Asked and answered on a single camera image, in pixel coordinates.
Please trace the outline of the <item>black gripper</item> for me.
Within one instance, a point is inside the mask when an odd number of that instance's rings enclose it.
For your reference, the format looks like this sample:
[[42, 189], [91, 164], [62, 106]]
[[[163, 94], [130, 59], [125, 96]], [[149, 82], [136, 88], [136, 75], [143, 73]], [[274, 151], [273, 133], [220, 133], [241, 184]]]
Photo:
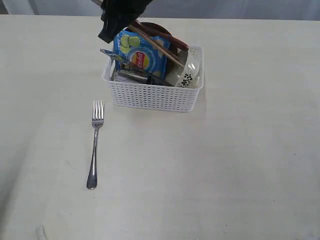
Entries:
[[152, 0], [93, 0], [102, 9], [103, 27], [98, 38], [106, 43], [144, 13]]

